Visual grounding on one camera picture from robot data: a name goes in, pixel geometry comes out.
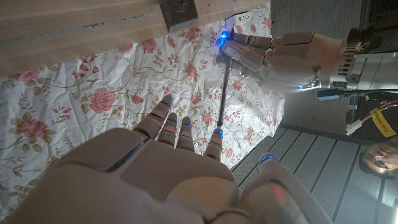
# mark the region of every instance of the robotic arm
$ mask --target robotic arm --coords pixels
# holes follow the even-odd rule
[[[359,31],[353,29],[351,39],[355,32]],[[377,39],[382,34],[373,35]],[[331,86],[349,90],[398,88],[398,49],[377,52],[368,40],[358,39],[343,47],[343,39],[294,32],[273,40],[235,34],[234,40],[219,43],[216,61],[224,64],[226,57],[232,57],[231,72],[255,81],[261,88],[284,93]]]
[[[174,148],[172,100],[163,98],[132,131],[109,130],[61,158],[11,223],[331,223],[300,181],[268,154],[239,196],[232,173],[220,163],[218,129],[205,156],[195,154],[186,117]]]

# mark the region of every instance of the yellow label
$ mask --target yellow label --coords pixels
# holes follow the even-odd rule
[[[390,124],[386,121],[383,114],[379,109],[374,109],[371,111],[372,119],[374,124],[377,126],[381,134],[384,137],[394,136],[397,133],[391,128]]]

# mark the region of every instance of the metal rod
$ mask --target metal rod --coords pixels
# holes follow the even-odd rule
[[[221,128],[223,125],[226,87],[228,86],[228,78],[229,78],[229,71],[231,70],[231,64],[232,64],[232,58],[228,57],[227,62],[225,64],[225,74],[224,74],[223,89],[221,91],[220,112],[218,113],[217,128]]]

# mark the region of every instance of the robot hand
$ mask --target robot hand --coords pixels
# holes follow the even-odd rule
[[[171,104],[167,95],[132,131],[111,129],[63,156],[10,224],[331,223],[270,154],[260,158],[260,174],[240,197],[231,171],[219,162],[219,130],[207,155],[195,154],[190,120],[184,118],[175,149],[177,115],[167,116]]]
[[[342,40],[313,32],[294,32],[280,38],[234,34],[234,40],[218,40],[216,62],[233,59],[231,72],[256,82],[259,87],[294,93],[329,87],[331,70]]]

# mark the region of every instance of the floral fabric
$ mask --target floral fabric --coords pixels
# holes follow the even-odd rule
[[[268,2],[236,32],[270,36],[270,16]],[[203,154],[218,119],[222,31],[224,22],[216,22],[0,79],[0,220],[65,153],[107,129],[132,129],[169,93],[179,121],[191,117]],[[221,161],[232,167],[275,133],[284,96],[238,77],[227,90]]]

